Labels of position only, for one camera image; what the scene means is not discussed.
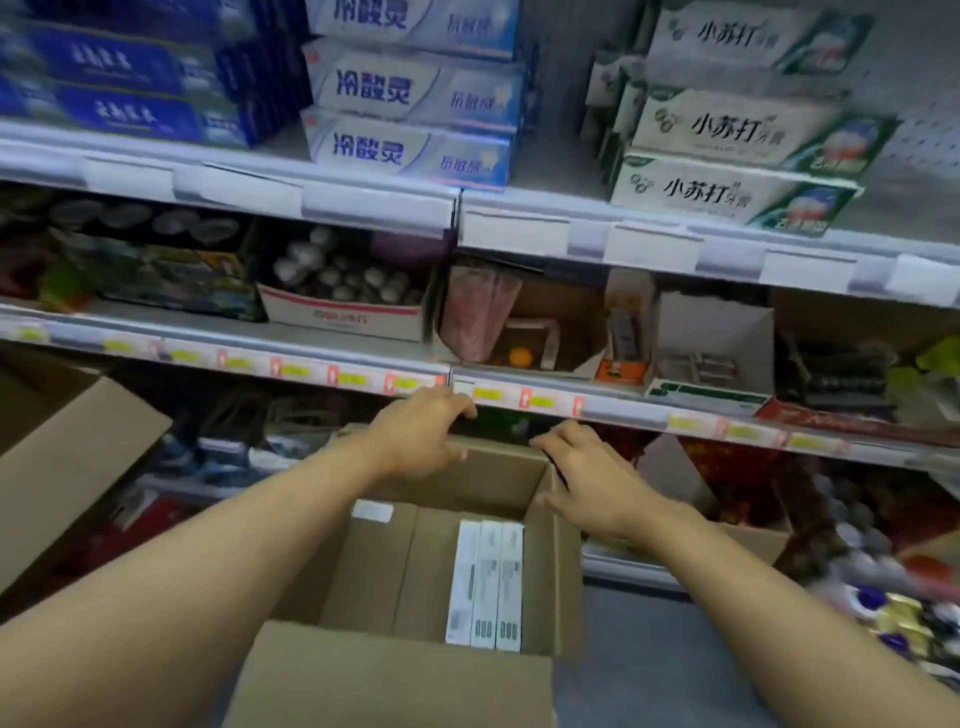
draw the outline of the pegboard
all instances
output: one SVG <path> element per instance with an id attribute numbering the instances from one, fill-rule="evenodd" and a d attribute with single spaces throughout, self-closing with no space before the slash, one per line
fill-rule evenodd
<path id="1" fill-rule="evenodd" d="M 876 25 L 838 81 L 851 103 L 903 124 L 883 156 L 960 180 L 960 5 L 945 0 L 763 0 L 782 7 L 870 12 Z M 523 0 L 520 37 L 540 43 L 540 124 L 574 130 L 593 53 L 632 44 L 642 0 Z"/>

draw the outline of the yellow price label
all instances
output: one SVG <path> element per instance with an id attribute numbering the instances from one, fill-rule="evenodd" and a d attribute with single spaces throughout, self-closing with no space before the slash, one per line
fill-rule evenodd
<path id="1" fill-rule="evenodd" d="M 746 425 L 730 425 L 730 428 L 727 430 L 728 437 L 736 437 L 740 440 L 761 440 L 763 438 L 763 433 L 756 427 L 749 427 Z"/>
<path id="2" fill-rule="evenodd" d="M 804 435 L 801 432 L 790 435 L 790 440 L 787 444 L 791 448 L 812 449 L 822 452 L 831 452 L 836 448 L 836 442 L 834 440 L 825 440 L 822 437 Z"/>
<path id="3" fill-rule="evenodd" d="M 280 367 L 280 373 L 284 376 L 310 376 L 310 370 L 299 364 L 284 364 Z"/>
<path id="4" fill-rule="evenodd" d="M 191 364 L 196 364 L 200 361 L 200 355 L 196 352 L 191 352 L 187 349 L 176 349 L 170 352 L 170 358 L 174 361 L 188 361 Z"/>
<path id="5" fill-rule="evenodd" d="M 22 328 L 20 330 L 20 338 L 24 341 L 43 341 L 43 333 L 42 328 Z"/>
<path id="6" fill-rule="evenodd" d="M 129 353 L 133 351 L 133 346 L 129 341 L 123 339 L 108 339 L 104 342 L 105 352 Z"/>
<path id="7" fill-rule="evenodd" d="M 252 369 L 253 362 L 245 356 L 228 356 L 224 359 L 224 366 L 228 369 Z"/>
<path id="8" fill-rule="evenodd" d="M 670 415 L 667 422 L 674 429 L 688 429 L 694 432 L 698 432 L 703 426 L 703 423 L 695 417 L 681 417 L 680 415 Z"/>
<path id="9" fill-rule="evenodd" d="M 500 401 L 502 397 L 503 397 L 503 392 L 501 392 L 498 389 L 476 388 L 473 390 L 473 398 L 476 400 Z"/>
<path id="10" fill-rule="evenodd" d="M 349 372 L 341 372 L 337 380 L 341 384 L 352 384 L 354 387 L 362 387 L 367 383 L 367 378 L 363 375 L 352 375 Z"/>

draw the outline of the right hand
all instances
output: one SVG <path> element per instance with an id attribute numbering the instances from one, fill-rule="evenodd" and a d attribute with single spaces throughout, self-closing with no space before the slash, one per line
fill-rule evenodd
<path id="1" fill-rule="evenodd" d="M 540 501 L 589 534 L 637 541 L 651 511 L 668 502 L 591 427 L 567 420 L 530 444 L 553 458 L 569 489 Z"/>

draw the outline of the barcode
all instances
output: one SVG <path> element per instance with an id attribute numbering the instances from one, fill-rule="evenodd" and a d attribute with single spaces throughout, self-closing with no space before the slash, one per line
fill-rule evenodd
<path id="1" fill-rule="evenodd" d="M 450 612 L 450 622 L 446 626 L 447 634 L 453 635 L 463 629 L 464 619 L 470 619 L 470 614 L 466 609 L 455 609 Z"/>

